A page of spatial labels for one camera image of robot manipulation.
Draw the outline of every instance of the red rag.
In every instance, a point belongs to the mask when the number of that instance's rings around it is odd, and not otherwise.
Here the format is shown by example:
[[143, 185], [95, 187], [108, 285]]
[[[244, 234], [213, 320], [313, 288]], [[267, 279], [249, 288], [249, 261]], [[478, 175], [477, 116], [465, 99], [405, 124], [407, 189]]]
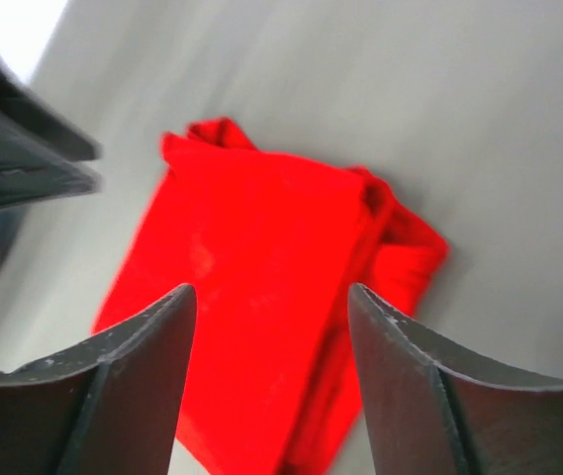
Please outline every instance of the red rag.
[[361, 410], [349, 285], [411, 315], [447, 244], [366, 169], [259, 151], [230, 119], [166, 134], [162, 154], [93, 331], [192, 283], [178, 439], [214, 475], [325, 473]]

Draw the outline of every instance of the gray floor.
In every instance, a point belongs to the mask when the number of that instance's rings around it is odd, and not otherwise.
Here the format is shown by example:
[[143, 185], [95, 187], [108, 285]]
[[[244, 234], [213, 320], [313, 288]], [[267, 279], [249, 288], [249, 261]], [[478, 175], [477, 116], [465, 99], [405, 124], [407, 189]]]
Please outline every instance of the gray floor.
[[[230, 115], [263, 148], [382, 173], [452, 243], [420, 318], [563, 377], [563, 2], [74, 0], [33, 87], [103, 143], [105, 184], [29, 215], [0, 369], [87, 335], [158, 135]], [[180, 447], [173, 467], [200, 473]], [[372, 473], [362, 426], [334, 473]]]

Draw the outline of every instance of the red fabric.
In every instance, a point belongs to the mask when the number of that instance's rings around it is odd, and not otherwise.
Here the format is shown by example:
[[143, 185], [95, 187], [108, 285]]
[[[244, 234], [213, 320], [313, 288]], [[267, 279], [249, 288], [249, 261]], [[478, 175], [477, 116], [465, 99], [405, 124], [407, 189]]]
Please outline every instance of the red fabric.
[[259, 151], [229, 119], [166, 134], [162, 154], [94, 332], [194, 284], [178, 439], [214, 475], [324, 473], [361, 410], [349, 284], [410, 315], [446, 243], [366, 169]]

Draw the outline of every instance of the folded red towel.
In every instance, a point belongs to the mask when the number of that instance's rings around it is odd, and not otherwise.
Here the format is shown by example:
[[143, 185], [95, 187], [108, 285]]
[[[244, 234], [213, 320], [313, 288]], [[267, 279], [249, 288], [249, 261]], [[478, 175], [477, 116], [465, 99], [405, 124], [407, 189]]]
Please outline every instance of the folded red towel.
[[366, 169], [259, 151], [229, 119], [165, 135], [162, 154], [94, 332], [194, 284], [179, 440], [214, 475], [324, 473], [361, 409], [349, 284], [410, 315], [446, 243]]

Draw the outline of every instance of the white wall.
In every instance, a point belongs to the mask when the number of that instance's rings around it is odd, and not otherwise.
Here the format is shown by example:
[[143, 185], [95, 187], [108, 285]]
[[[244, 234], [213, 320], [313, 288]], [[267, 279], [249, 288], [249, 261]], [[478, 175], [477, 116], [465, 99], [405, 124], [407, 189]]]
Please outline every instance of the white wall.
[[0, 0], [0, 56], [23, 82], [35, 72], [68, 0]]

